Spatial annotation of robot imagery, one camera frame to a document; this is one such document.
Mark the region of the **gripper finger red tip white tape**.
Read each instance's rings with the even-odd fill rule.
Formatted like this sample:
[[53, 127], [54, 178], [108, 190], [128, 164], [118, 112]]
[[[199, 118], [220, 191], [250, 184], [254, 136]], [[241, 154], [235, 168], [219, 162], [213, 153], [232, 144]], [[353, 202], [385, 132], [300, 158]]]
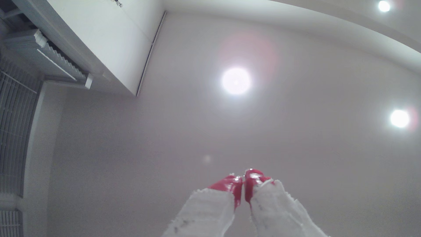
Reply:
[[230, 174], [194, 191], [162, 234], [163, 237], [223, 237], [241, 203], [243, 178]]
[[245, 201], [258, 237], [327, 237], [280, 180], [261, 171], [245, 171]]

